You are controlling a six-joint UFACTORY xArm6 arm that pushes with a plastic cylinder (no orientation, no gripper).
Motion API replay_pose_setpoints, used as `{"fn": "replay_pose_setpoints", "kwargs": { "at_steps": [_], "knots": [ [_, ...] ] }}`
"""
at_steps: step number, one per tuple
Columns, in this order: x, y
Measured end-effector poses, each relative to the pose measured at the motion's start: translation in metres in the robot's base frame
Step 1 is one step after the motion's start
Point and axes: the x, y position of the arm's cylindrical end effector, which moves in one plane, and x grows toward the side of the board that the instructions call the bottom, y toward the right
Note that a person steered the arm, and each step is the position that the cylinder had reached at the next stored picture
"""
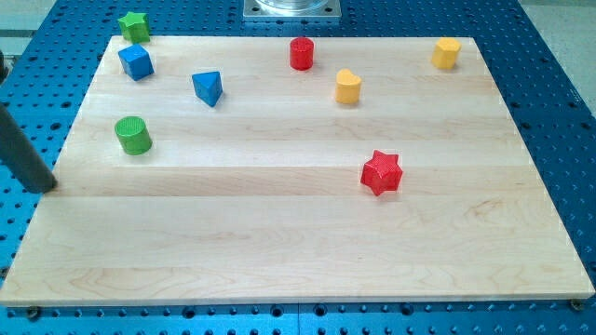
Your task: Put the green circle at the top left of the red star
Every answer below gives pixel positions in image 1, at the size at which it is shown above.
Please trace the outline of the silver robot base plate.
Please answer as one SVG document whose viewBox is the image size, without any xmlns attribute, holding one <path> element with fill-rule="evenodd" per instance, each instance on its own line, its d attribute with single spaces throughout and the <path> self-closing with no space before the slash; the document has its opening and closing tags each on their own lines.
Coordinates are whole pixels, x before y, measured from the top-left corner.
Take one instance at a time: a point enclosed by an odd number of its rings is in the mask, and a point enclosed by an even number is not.
<svg viewBox="0 0 596 335">
<path fill-rule="evenodd" d="M 268 19 L 339 19 L 340 0 L 244 0 L 243 17 Z"/>
</svg>

